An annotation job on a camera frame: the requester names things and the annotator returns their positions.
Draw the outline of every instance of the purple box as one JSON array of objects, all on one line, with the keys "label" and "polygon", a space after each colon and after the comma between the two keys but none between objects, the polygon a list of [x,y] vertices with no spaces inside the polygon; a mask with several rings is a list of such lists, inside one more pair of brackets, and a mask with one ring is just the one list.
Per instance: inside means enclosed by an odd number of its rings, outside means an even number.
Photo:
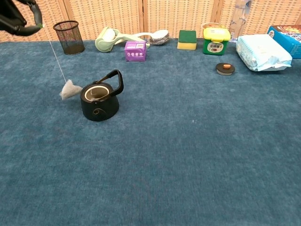
[{"label": "purple box", "polygon": [[126,54],[126,61],[145,61],[146,42],[127,41],[124,52]]}]

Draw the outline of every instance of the yellow container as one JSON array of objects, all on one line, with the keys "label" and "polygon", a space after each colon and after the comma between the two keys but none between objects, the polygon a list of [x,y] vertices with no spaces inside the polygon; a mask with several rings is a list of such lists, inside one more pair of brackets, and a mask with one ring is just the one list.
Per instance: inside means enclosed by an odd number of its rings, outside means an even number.
[{"label": "yellow container", "polygon": [[208,27],[204,30],[203,53],[210,55],[223,55],[231,38],[226,28]]}]

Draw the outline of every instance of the light green object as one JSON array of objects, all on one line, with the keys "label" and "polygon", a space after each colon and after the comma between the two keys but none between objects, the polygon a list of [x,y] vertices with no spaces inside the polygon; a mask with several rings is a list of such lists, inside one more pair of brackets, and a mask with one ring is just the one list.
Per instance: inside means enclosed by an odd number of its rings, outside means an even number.
[{"label": "light green object", "polygon": [[111,29],[107,26],[102,30],[102,32],[96,38],[95,46],[99,51],[106,53],[106,52],[110,52],[114,44],[119,40],[145,41],[131,34],[121,34],[117,29]]}]

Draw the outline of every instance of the green sponge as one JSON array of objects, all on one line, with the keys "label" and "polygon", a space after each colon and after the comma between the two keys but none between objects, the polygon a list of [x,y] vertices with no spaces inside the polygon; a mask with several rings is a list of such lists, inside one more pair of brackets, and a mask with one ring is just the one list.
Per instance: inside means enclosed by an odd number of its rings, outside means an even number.
[{"label": "green sponge", "polygon": [[177,48],[195,50],[197,48],[197,32],[180,30]]}]

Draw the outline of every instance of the string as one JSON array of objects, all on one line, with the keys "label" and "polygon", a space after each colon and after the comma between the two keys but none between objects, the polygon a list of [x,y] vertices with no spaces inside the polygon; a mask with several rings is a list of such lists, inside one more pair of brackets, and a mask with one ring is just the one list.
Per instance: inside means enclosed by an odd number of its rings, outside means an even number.
[{"label": "string", "polygon": [[52,51],[53,51],[53,53],[54,53],[54,55],[55,55],[57,64],[58,64],[58,66],[59,66],[59,68],[60,68],[60,70],[61,70],[62,76],[63,76],[63,78],[64,78],[64,80],[65,80],[65,83],[66,83],[67,80],[65,79],[65,76],[64,76],[64,73],[63,73],[63,71],[62,71],[61,65],[60,65],[60,63],[58,62],[57,56],[56,56],[56,54],[55,54],[55,50],[54,50],[54,48],[53,48],[53,46],[52,46],[52,44],[51,44],[50,38],[49,38],[49,36],[48,36],[48,34],[47,34],[46,31],[45,31],[45,34],[46,34],[46,36],[47,36],[47,38],[48,38],[48,40],[49,40],[49,43],[50,43],[50,46],[51,46],[51,48],[52,48]]}]

